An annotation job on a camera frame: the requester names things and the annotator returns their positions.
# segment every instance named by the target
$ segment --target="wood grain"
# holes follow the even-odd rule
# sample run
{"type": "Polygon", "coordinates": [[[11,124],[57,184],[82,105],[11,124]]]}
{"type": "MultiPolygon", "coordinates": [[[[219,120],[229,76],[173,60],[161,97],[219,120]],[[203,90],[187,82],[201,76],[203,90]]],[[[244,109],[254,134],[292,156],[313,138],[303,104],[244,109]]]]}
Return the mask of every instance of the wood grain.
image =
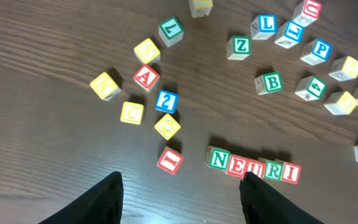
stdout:
{"type": "Polygon", "coordinates": [[[299,185],[269,184],[325,223],[358,222],[358,109],[333,116],[293,93],[309,74],[328,82],[324,99],[358,86],[328,76],[335,58],[358,60],[358,1],[321,3],[301,44],[252,41],[252,55],[233,62],[231,35],[249,35],[258,13],[283,24],[298,1],[215,0],[210,16],[193,19],[179,0],[0,0],[0,223],[40,222],[115,170],[124,179],[122,223],[244,223],[239,179],[204,164],[208,144],[301,164],[299,185]],[[170,16],[185,36],[168,49],[157,27],[170,16]],[[150,93],[132,78],[141,66],[133,48],[148,37],[162,51],[150,93]],[[334,50],[312,67],[299,57],[316,37],[334,50]],[[122,91],[104,102],[88,83],[112,68],[122,91]],[[258,96],[254,78],[269,70],[282,74],[284,90],[258,96]],[[169,142],[154,130],[161,88],[180,95],[181,130],[169,142]],[[145,105],[140,126],[119,121],[126,100],[145,105]],[[156,166],[166,144],[184,157],[175,176],[156,166]]]}

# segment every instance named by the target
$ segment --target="letter block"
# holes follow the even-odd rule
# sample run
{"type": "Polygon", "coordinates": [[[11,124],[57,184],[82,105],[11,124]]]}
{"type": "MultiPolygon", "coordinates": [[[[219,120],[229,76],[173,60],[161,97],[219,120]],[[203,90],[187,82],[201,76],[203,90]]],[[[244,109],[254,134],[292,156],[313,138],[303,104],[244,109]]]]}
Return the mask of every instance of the letter block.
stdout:
{"type": "Polygon", "coordinates": [[[278,29],[274,42],[279,46],[289,49],[301,42],[304,29],[302,26],[288,21],[278,29]]]}
{"type": "Polygon", "coordinates": [[[357,106],[357,100],[348,91],[342,91],[331,94],[324,106],[333,115],[348,115],[357,106]]]}
{"type": "Polygon", "coordinates": [[[283,89],[283,83],[279,72],[261,75],[255,79],[256,92],[258,95],[273,93],[283,89]]]}
{"type": "Polygon", "coordinates": [[[157,162],[157,167],[175,175],[182,162],[183,156],[167,146],[157,162]]]}
{"type": "Polygon", "coordinates": [[[121,112],[121,122],[140,124],[144,106],[138,103],[124,102],[121,112]]]}
{"type": "Polygon", "coordinates": [[[193,18],[208,16],[214,6],[212,0],[189,0],[193,18]]]}
{"type": "Polygon", "coordinates": [[[134,48],[137,59],[143,64],[158,62],[161,58],[161,52],[150,38],[145,39],[142,43],[134,48]]]}
{"type": "Polygon", "coordinates": [[[301,166],[289,162],[284,162],[279,159],[275,159],[274,161],[284,165],[281,181],[290,184],[298,184],[299,177],[301,176],[301,166]]]}
{"type": "Polygon", "coordinates": [[[230,152],[218,147],[208,146],[205,163],[211,168],[226,171],[229,165],[230,152]]]}
{"type": "Polygon", "coordinates": [[[328,75],[340,82],[355,79],[358,76],[358,61],[349,56],[337,59],[328,75]]]}
{"type": "Polygon", "coordinates": [[[258,158],[258,161],[265,163],[264,178],[268,180],[281,181],[284,165],[278,162],[270,161],[264,158],[258,158]]]}
{"type": "Polygon", "coordinates": [[[247,172],[248,161],[249,159],[247,158],[237,155],[230,155],[226,174],[243,178],[247,172]]]}
{"type": "Polygon", "coordinates": [[[251,22],[252,40],[267,40],[276,32],[276,16],[273,14],[260,14],[251,22]]]}
{"type": "Polygon", "coordinates": [[[251,55],[251,41],[246,36],[232,36],[226,44],[227,59],[244,60],[251,55]]]}
{"type": "Polygon", "coordinates": [[[247,172],[253,172],[259,178],[263,179],[265,175],[265,164],[263,162],[250,159],[248,161],[247,172]]]}
{"type": "Polygon", "coordinates": [[[178,100],[179,96],[177,94],[160,90],[157,101],[155,102],[155,109],[172,114],[177,108],[178,100]]]}
{"type": "Polygon", "coordinates": [[[157,122],[157,124],[155,124],[154,128],[162,135],[162,137],[169,140],[179,131],[180,125],[171,115],[166,114],[157,122]]]}
{"type": "Polygon", "coordinates": [[[100,74],[89,85],[104,101],[109,101],[113,96],[121,91],[107,72],[100,74]]]}
{"type": "Polygon", "coordinates": [[[143,65],[134,75],[135,82],[149,92],[160,80],[160,75],[150,66],[143,65]]]}
{"type": "Polygon", "coordinates": [[[304,0],[297,5],[293,11],[292,21],[303,27],[307,27],[314,21],[318,20],[322,7],[323,6],[320,2],[304,0]]]}
{"type": "Polygon", "coordinates": [[[185,30],[175,16],[162,22],[158,27],[158,34],[167,47],[171,47],[183,38],[185,30]]]}
{"type": "Polygon", "coordinates": [[[301,60],[309,65],[318,65],[328,60],[332,49],[331,44],[316,39],[303,47],[301,60]]]}
{"type": "Polygon", "coordinates": [[[319,100],[323,97],[326,88],[327,84],[324,81],[312,75],[299,82],[295,94],[306,101],[319,100]]]}

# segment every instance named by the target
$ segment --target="blue block face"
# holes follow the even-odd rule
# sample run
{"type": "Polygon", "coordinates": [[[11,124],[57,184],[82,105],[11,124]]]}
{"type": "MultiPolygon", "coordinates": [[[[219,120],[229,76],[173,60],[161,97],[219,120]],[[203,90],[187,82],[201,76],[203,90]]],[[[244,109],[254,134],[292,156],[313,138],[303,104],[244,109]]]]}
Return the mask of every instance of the blue block face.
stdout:
{"type": "Polygon", "coordinates": [[[329,54],[331,53],[331,50],[333,47],[331,44],[321,40],[316,39],[316,43],[313,46],[313,50],[311,51],[315,56],[327,60],[329,58],[329,54]]]}
{"type": "Polygon", "coordinates": [[[304,30],[305,28],[303,26],[300,26],[292,21],[288,21],[284,36],[296,42],[301,42],[304,30]]]}
{"type": "Polygon", "coordinates": [[[177,108],[178,99],[179,96],[177,94],[165,90],[160,90],[160,93],[157,97],[157,102],[155,103],[155,109],[172,114],[177,108]]]}
{"type": "Polygon", "coordinates": [[[259,31],[266,33],[276,33],[277,23],[276,16],[273,14],[261,14],[258,15],[259,31]]]}

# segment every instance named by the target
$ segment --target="yellow block face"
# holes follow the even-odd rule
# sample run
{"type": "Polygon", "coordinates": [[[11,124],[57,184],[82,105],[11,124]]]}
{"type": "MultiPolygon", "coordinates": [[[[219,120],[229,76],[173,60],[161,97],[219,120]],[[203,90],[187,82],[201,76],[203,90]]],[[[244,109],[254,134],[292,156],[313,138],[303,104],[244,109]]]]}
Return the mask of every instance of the yellow block face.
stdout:
{"type": "Polygon", "coordinates": [[[214,6],[212,0],[193,0],[196,9],[209,8],[214,6]]]}
{"type": "Polygon", "coordinates": [[[357,106],[357,100],[346,91],[338,100],[337,104],[345,111],[345,113],[350,114],[357,106]]]}
{"type": "Polygon", "coordinates": [[[155,124],[154,128],[166,140],[169,140],[177,131],[179,131],[180,125],[172,118],[171,115],[166,114],[157,122],[157,124],[155,124]]]}
{"type": "Polygon", "coordinates": [[[160,50],[157,46],[155,46],[150,38],[145,39],[142,43],[136,46],[134,50],[136,55],[145,64],[151,62],[161,54],[160,50]]]}
{"type": "Polygon", "coordinates": [[[138,103],[124,102],[121,112],[121,121],[130,124],[142,122],[143,105],[138,103]]]}
{"type": "Polygon", "coordinates": [[[102,100],[118,89],[117,84],[106,72],[100,74],[89,85],[102,100]]]}
{"type": "Polygon", "coordinates": [[[358,76],[358,60],[347,57],[345,64],[343,65],[342,71],[346,72],[353,78],[357,78],[358,76]]]}

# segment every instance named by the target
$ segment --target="dark wooden surface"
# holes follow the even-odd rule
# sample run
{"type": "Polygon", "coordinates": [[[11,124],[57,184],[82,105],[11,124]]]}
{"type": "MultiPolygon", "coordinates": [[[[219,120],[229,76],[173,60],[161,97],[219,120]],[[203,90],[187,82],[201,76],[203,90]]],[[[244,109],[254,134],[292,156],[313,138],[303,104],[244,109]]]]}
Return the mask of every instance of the dark wooden surface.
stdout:
{"type": "Polygon", "coordinates": [[[324,99],[358,86],[328,76],[335,58],[358,59],[358,1],[321,2],[301,44],[252,41],[252,55],[233,62],[231,35],[249,35],[257,13],[283,24],[298,1],[215,0],[209,17],[193,19],[186,0],[0,0],[0,223],[37,223],[115,170],[124,178],[122,223],[244,223],[239,179],[204,164],[208,144],[301,164],[299,185],[269,184],[323,222],[358,223],[358,109],[333,116],[322,100],[293,93],[308,74],[329,83],[324,99]],[[157,26],[170,16],[185,36],[168,49],[157,26]],[[132,79],[141,66],[133,48],[147,37],[162,50],[162,79],[150,93],[132,79]],[[311,67],[299,57],[316,37],[334,50],[311,67]],[[104,102],[88,83],[111,69],[122,91],[104,102]],[[271,70],[284,90],[258,96],[254,77],[271,70]],[[180,95],[181,130],[168,142],[185,158],[175,176],[156,166],[166,145],[154,130],[161,88],[180,95]],[[145,105],[140,126],[119,121],[128,99],[145,105]]]}

